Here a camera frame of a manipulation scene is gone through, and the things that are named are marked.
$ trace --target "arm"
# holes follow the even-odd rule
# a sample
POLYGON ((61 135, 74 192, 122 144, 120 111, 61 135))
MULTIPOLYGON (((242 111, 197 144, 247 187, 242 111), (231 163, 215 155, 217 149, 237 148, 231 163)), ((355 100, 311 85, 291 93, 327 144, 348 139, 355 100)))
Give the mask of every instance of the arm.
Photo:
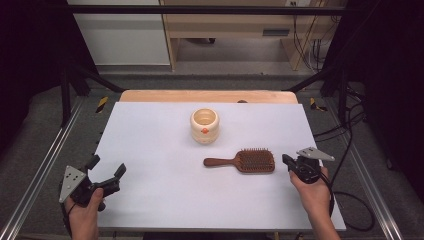
POLYGON ((73 240, 98 239, 97 209, 102 201, 102 188, 94 191, 86 208, 75 205, 75 202, 70 197, 66 199, 66 211, 69 214, 73 240))
MULTIPOLYGON (((325 176, 328 175, 327 168, 322 167, 321 171, 325 176)), ((313 184, 306 184, 290 171, 290 181, 299 192, 315 237, 326 240, 340 239, 329 215, 330 192, 322 179, 313 184)))

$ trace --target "white tabletop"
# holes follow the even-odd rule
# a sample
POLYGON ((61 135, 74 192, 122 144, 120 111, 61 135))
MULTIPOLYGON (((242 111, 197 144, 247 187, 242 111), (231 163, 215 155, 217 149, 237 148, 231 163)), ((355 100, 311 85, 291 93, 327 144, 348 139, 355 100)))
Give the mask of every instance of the white tabletop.
MULTIPOLYGON (((311 229, 290 183, 283 153, 314 146, 302 105, 263 103, 118 102, 88 174, 93 182, 125 163, 121 190, 106 198, 99 227, 136 231, 287 231, 311 229), (190 115, 212 108, 220 136, 210 145, 190 135, 190 115), (244 148, 267 148, 271 174, 242 174, 231 165, 203 166, 207 157, 232 159, 244 148)), ((337 204, 332 220, 345 230, 337 204)))

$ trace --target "hairbrush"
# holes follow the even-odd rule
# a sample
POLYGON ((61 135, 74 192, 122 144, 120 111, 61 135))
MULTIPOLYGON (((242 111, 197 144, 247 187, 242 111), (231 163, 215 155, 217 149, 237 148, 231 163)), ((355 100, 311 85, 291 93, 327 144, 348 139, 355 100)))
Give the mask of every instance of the hairbrush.
POLYGON ((267 149, 243 149, 233 159, 205 158, 207 167, 234 165, 240 172, 272 172, 275 169, 274 156, 267 149))

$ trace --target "hand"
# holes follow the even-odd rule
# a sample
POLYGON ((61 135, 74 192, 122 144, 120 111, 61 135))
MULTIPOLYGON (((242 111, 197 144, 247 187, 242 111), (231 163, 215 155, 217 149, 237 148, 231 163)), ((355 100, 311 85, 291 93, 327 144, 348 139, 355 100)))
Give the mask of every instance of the hand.
POLYGON ((73 240, 94 240, 99 238, 97 227, 97 209, 103 202, 103 189, 98 188, 91 196, 87 207, 75 205, 72 198, 65 202, 66 212, 69 212, 73 240))
MULTIPOLYGON (((321 172, 327 177, 328 169, 321 167, 321 172)), ((290 171, 290 181, 296 187, 302 200, 302 205, 308 214, 327 214, 330 206, 330 191, 322 179, 312 184, 302 182, 290 171)))

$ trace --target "hairbrush handle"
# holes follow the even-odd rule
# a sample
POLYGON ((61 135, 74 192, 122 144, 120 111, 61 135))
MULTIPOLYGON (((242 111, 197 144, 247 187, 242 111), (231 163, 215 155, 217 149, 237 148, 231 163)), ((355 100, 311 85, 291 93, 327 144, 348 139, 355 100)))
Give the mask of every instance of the hairbrush handle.
POLYGON ((221 158, 205 158, 205 160, 203 160, 203 165, 208 167, 228 165, 228 164, 235 164, 235 160, 221 159, 221 158))

